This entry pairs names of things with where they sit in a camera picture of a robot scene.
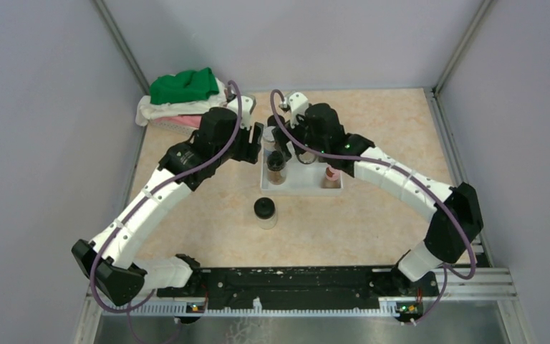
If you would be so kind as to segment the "white plastic basket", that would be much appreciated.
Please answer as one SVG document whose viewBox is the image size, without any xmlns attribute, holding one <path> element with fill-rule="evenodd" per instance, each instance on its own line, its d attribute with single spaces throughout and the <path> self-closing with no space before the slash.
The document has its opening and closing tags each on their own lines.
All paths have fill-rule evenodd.
<svg viewBox="0 0 550 344">
<path fill-rule="evenodd" d="M 204 113 L 211 108 L 226 107 L 226 104 L 236 98 L 236 93 L 228 88 L 210 96 L 207 100 L 193 102 L 145 105 L 140 114 L 149 124 L 175 133 L 191 134 L 199 129 Z"/>
</svg>

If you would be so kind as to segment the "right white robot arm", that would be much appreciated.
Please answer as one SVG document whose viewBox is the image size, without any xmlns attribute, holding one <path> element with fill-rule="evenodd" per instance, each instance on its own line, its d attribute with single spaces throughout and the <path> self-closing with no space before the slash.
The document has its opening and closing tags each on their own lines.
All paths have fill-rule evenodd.
<svg viewBox="0 0 550 344">
<path fill-rule="evenodd" d="M 476 190 L 462 182 L 451 186 L 397 162 L 371 140 L 346 133 L 334 108 L 326 103 L 284 103 L 290 113 L 286 133 L 298 154 L 313 153 L 334 169 L 389 192 L 419 213 L 428 223 L 424 240 L 395 265 L 391 285 L 400 295 L 411 295 L 430 270 L 454 264 L 483 229 Z"/>
</svg>

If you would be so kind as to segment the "green cloth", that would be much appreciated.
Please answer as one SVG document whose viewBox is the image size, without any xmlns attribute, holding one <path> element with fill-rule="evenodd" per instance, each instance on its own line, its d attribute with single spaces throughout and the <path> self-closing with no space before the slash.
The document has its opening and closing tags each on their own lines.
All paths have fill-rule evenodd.
<svg viewBox="0 0 550 344">
<path fill-rule="evenodd" d="M 160 76 L 150 85 L 149 91 L 153 105 L 208 100 L 220 93 L 217 79 L 209 67 Z"/>
</svg>

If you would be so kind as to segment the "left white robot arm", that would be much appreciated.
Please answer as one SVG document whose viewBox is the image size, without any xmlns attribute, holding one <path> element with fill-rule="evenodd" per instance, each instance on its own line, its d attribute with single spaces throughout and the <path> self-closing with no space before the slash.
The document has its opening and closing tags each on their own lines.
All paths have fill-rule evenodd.
<svg viewBox="0 0 550 344">
<path fill-rule="evenodd" d="M 142 264 L 134 258 L 165 216 L 226 161 L 257 162 L 264 127 L 251 117 L 251 110 L 212 107 L 189 139 L 167 149 L 141 192 L 105 230 L 73 245 L 73 257 L 103 310 L 122 313 L 145 291 L 173 287 L 184 296 L 198 292 L 201 277 L 194 271 L 199 263 L 189 256 Z"/>
</svg>

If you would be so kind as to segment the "black cap sesame jar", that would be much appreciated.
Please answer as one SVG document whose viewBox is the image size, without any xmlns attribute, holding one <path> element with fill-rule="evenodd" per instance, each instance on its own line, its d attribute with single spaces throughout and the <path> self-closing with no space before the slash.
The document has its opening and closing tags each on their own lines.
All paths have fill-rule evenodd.
<svg viewBox="0 0 550 344">
<path fill-rule="evenodd" d="M 267 126 L 268 127 L 274 127 L 278 128 L 281 126 L 285 126 L 285 118 L 282 115 L 270 115 L 267 118 Z"/>
</svg>

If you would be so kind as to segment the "silver perforated lid shaker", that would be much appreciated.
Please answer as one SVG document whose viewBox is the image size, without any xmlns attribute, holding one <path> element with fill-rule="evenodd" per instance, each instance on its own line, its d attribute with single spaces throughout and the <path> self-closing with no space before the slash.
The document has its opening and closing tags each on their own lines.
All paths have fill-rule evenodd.
<svg viewBox="0 0 550 344">
<path fill-rule="evenodd" d="M 262 148 L 266 156 L 276 151 L 276 140 L 274 137 L 274 126 L 267 126 L 264 128 L 262 134 Z"/>
</svg>

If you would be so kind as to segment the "pink cloth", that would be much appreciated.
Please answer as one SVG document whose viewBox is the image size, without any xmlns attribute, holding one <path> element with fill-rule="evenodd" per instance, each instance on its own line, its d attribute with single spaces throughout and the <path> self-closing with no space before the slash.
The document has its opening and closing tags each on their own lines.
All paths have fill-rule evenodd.
<svg viewBox="0 0 550 344">
<path fill-rule="evenodd" d="M 201 114 L 169 116 L 161 118 L 159 125 L 179 132 L 192 131 L 199 128 L 202 117 Z"/>
</svg>

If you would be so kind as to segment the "white divided plastic tray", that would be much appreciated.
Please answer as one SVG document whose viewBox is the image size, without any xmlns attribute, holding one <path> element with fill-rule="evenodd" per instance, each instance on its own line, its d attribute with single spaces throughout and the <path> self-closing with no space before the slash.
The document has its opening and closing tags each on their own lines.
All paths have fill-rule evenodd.
<svg viewBox="0 0 550 344">
<path fill-rule="evenodd" d="M 286 180 L 281 185 L 271 184 L 267 179 L 266 161 L 268 156 L 261 153 L 261 184 L 260 189 L 266 196 L 339 196 L 344 189 L 343 178 L 341 188 L 322 188 L 325 168 L 324 162 L 316 161 L 311 165 L 303 165 L 296 157 L 286 162 Z"/>
</svg>

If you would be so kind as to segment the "pink lid spice jar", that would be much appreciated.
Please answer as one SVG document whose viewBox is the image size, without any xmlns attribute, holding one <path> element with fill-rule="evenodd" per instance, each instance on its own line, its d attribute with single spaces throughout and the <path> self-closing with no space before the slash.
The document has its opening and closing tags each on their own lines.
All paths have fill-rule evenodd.
<svg viewBox="0 0 550 344">
<path fill-rule="evenodd" d="M 341 171 L 327 166 L 324 172 L 324 178 L 322 179 L 322 188 L 338 189 L 342 185 Z"/>
</svg>

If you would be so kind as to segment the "black cap glass jar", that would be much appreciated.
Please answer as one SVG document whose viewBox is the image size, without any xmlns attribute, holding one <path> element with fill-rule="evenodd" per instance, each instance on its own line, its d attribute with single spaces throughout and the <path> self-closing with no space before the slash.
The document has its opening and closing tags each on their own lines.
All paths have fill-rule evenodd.
<svg viewBox="0 0 550 344">
<path fill-rule="evenodd" d="M 276 204 L 268 197 L 261 197 L 254 203 L 254 214 L 260 228 L 268 230 L 276 226 L 278 217 Z"/>
</svg>

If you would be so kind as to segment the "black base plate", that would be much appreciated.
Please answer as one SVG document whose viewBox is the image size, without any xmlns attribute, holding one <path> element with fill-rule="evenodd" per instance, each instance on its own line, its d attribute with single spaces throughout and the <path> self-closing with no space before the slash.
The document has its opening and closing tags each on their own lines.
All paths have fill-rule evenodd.
<svg viewBox="0 0 550 344">
<path fill-rule="evenodd" d="M 245 310 L 254 300 L 265 310 L 367 310 L 384 297 L 438 293 L 434 273 L 410 282 L 390 266 L 236 267 L 197 269 L 186 286 L 161 288 L 157 296 L 206 300 L 209 310 Z"/>
</svg>

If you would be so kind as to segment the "white cloth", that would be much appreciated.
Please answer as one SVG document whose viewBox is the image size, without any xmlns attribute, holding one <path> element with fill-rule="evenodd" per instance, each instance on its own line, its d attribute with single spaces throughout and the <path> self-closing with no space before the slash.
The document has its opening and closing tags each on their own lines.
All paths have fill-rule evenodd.
<svg viewBox="0 0 550 344">
<path fill-rule="evenodd" d="M 135 123 L 139 126 L 146 126 L 149 123 L 159 124 L 161 118 L 169 116 L 202 115 L 210 108 L 223 105 L 227 100 L 227 96 L 228 92 L 222 89 L 218 94 L 209 96 L 207 100 L 156 105 L 151 103 L 151 96 L 146 95 L 137 104 Z"/>
</svg>

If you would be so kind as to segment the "black grinder top jar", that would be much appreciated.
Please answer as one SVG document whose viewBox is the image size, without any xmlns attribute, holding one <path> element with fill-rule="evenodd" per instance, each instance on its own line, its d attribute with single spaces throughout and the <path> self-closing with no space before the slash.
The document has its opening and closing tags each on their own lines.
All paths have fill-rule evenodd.
<svg viewBox="0 0 550 344">
<path fill-rule="evenodd" d="M 267 179 L 271 184 L 281 185 L 286 180 L 286 161 L 279 151 L 271 153 L 266 161 Z"/>
</svg>

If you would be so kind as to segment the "clear lid glass jar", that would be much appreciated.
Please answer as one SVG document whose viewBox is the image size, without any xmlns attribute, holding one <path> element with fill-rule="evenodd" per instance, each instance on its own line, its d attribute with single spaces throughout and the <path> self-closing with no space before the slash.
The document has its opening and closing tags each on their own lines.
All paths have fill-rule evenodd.
<svg viewBox="0 0 550 344">
<path fill-rule="evenodd" d="M 311 165 L 318 161 L 318 157 L 311 152 L 306 150 L 299 150 L 295 153 L 296 159 L 300 164 Z"/>
</svg>

